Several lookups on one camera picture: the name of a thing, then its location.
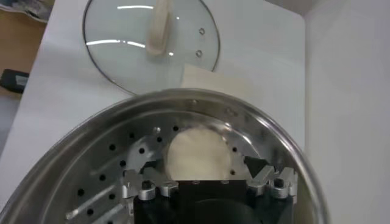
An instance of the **white table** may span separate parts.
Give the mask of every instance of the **white table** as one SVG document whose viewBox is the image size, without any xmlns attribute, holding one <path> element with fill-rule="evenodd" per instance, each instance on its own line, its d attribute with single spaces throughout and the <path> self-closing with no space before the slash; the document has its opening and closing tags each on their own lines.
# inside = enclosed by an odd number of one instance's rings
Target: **white table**
<svg viewBox="0 0 390 224">
<path fill-rule="evenodd" d="M 82 39 L 86 0 L 56 0 L 20 108 L 0 158 L 0 209 L 32 166 L 62 136 L 130 97 L 92 64 Z M 265 1 L 205 1 L 221 34 L 217 72 L 258 86 L 251 102 L 304 144 L 305 25 Z"/>
</svg>

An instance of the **dough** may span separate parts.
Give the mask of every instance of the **dough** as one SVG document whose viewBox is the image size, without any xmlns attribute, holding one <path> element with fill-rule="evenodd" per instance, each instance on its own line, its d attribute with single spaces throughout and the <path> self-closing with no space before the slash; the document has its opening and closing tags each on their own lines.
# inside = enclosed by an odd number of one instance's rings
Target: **dough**
<svg viewBox="0 0 390 224">
<path fill-rule="evenodd" d="M 179 133 L 165 156 L 165 170 L 172 180 L 225 180 L 231 166 L 231 153 L 222 136 L 206 128 Z"/>
</svg>

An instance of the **glass lid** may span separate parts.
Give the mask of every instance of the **glass lid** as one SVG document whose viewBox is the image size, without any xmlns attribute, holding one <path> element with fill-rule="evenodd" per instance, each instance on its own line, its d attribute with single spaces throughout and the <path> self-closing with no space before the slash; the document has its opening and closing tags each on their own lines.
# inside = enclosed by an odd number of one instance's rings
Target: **glass lid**
<svg viewBox="0 0 390 224">
<path fill-rule="evenodd" d="M 90 0 L 83 36 L 98 70 L 133 94 L 178 88 L 184 64 L 212 71 L 219 56 L 200 0 Z"/>
</svg>

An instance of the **white wall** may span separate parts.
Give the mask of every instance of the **white wall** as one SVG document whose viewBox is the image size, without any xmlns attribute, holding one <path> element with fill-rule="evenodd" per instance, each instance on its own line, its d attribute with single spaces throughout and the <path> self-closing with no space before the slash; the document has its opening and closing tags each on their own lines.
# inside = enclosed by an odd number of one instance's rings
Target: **white wall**
<svg viewBox="0 0 390 224">
<path fill-rule="evenodd" d="M 319 0 L 307 26 L 307 151 L 333 223 L 389 223 L 390 0 Z"/>
</svg>

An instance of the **black object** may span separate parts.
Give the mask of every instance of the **black object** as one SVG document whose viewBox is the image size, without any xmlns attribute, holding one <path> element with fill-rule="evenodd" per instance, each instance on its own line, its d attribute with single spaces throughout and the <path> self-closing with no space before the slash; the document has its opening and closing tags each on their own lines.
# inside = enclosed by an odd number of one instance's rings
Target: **black object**
<svg viewBox="0 0 390 224">
<path fill-rule="evenodd" d="M 274 186 L 275 186 L 275 187 L 282 188 L 284 185 L 285 185 L 285 182 L 284 182 L 282 179 L 276 178 L 276 179 L 274 180 Z"/>
<path fill-rule="evenodd" d="M 0 79 L 0 86 L 14 93 L 23 93 L 28 79 L 28 73 L 5 69 Z"/>
<path fill-rule="evenodd" d="M 148 190 L 152 188 L 152 182 L 150 180 L 142 181 L 142 190 Z"/>
<path fill-rule="evenodd" d="M 170 198 L 134 203 L 135 224 L 292 224 L 293 198 L 255 197 L 246 180 L 178 181 Z"/>
</svg>

